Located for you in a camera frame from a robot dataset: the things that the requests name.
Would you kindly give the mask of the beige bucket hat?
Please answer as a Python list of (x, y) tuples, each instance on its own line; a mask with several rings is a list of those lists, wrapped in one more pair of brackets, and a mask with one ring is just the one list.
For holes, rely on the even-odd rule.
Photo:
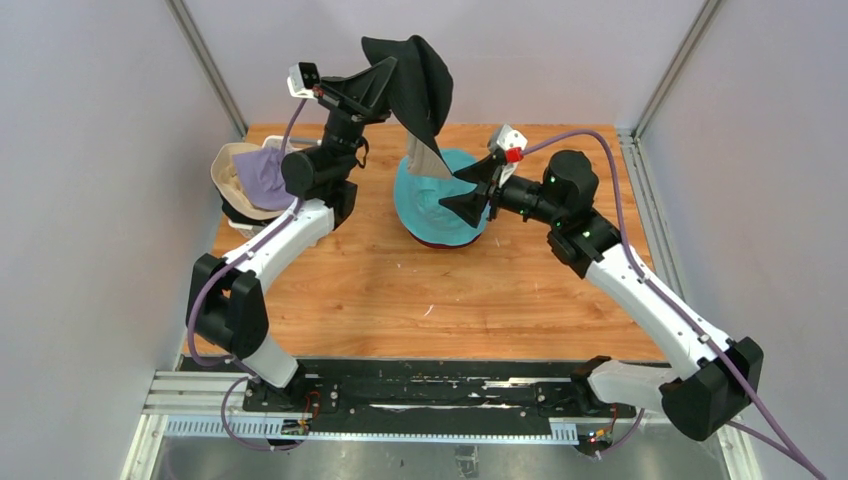
[(449, 179), (451, 170), (436, 141), (453, 98), (454, 82), (448, 66), (420, 35), (406, 40), (364, 37), (361, 46), (372, 65), (388, 58), (396, 60), (387, 94), (392, 113), (407, 132), (407, 172)]

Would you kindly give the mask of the teal bucket hat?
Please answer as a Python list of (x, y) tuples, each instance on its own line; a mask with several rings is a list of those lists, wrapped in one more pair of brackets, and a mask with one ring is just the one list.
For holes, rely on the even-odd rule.
[(461, 243), (481, 235), (482, 223), (472, 228), (439, 204), (445, 197), (469, 192), (470, 187), (453, 177), (441, 179), (412, 175), (405, 156), (395, 176), (393, 200), (397, 216), (404, 228), (428, 242)]

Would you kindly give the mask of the maroon bucket hat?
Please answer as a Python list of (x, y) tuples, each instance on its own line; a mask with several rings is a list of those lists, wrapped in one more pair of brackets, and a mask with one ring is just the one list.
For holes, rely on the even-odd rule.
[(456, 249), (466, 248), (466, 247), (469, 247), (472, 244), (474, 244), (481, 236), (481, 235), (476, 235), (476, 236), (472, 237), (470, 240), (465, 241), (465, 242), (461, 242), (461, 243), (445, 243), (445, 242), (428, 242), (428, 241), (425, 241), (425, 240), (421, 239), (420, 237), (412, 234), (411, 232), (409, 232), (409, 234), (410, 234), (411, 238), (414, 239), (417, 243), (423, 245), (424, 247), (434, 249), (434, 250), (456, 250)]

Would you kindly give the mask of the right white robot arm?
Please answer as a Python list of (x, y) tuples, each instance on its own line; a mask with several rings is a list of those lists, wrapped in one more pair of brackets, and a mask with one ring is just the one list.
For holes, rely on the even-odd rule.
[(443, 207), (477, 226), (499, 210), (548, 226), (554, 256), (613, 299), (665, 355), (666, 368), (597, 356), (571, 375), (571, 400), (595, 417), (610, 404), (664, 414), (686, 437), (703, 441), (751, 403), (732, 374), (758, 386), (763, 351), (751, 338), (739, 341), (681, 304), (626, 245), (621, 232), (593, 206), (599, 179), (579, 151), (555, 153), (541, 181), (504, 174), (509, 152), (498, 150), (454, 173), (469, 192), (441, 199)]

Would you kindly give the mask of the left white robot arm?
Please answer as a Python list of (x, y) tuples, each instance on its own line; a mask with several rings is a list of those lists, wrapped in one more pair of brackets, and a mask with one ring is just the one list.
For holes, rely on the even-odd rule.
[(347, 78), (320, 76), (313, 63), (292, 67), (293, 96), (316, 100), (328, 118), (315, 146), (286, 153), (280, 170), (293, 204), (260, 233), (224, 257), (195, 262), (186, 326), (189, 350), (195, 338), (222, 348), (225, 359), (269, 385), (268, 400), (283, 413), (298, 411), (306, 386), (298, 361), (276, 341), (264, 295), (306, 249), (329, 235), (352, 213), (357, 186), (349, 175), (365, 161), (366, 126), (391, 115), (388, 89), (398, 60), (389, 56)]

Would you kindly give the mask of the white perforated plastic basket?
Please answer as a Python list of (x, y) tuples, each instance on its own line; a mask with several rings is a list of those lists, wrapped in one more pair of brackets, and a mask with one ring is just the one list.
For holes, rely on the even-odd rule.
[[(293, 137), (292, 139), (286, 142), (286, 151), (294, 151), (301, 150), (311, 146), (318, 146), (321, 144), (319, 139), (311, 139), (306, 137)], [(265, 138), (262, 147), (275, 147), (279, 148), (283, 145), (283, 136), (282, 135), (269, 135)], [(264, 229), (263, 224), (253, 225), (246, 223), (239, 223), (234, 221), (230, 216), (226, 215), (225, 219), (230, 228), (237, 231), (241, 236), (246, 239), (250, 239), (254, 237), (256, 234), (260, 233)]]

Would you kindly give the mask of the lavender bucket hat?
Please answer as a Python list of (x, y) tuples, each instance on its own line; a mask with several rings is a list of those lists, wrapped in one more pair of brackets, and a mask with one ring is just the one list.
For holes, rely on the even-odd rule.
[(284, 211), (294, 202), (295, 197), (287, 191), (282, 175), (284, 155), (279, 148), (264, 147), (233, 156), (236, 174), (253, 206)]

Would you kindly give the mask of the cream straw-coloured bucket hat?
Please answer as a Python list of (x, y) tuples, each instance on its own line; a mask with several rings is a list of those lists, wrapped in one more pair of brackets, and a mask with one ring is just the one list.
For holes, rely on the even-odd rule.
[(223, 202), (222, 211), (239, 223), (267, 224), (285, 211), (268, 211), (253, 206), (236, 174), (233, 156), (260, 148), (264, 147), (246, 142), (227, 143), (220, 148), (210, 167), (211, 180)]

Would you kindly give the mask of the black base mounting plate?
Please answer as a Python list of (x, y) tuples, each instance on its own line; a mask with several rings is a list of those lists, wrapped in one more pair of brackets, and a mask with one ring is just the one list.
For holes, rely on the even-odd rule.
[(234, 366), (212, 371), (229, 419), (285, 418), (306, 429), (359, 433), (546, 434), (572, 423), (618, 427), (636, 408), (591, 405), (572, 374), (575, 361), (304, 358), (284, 389), (246, 379)]

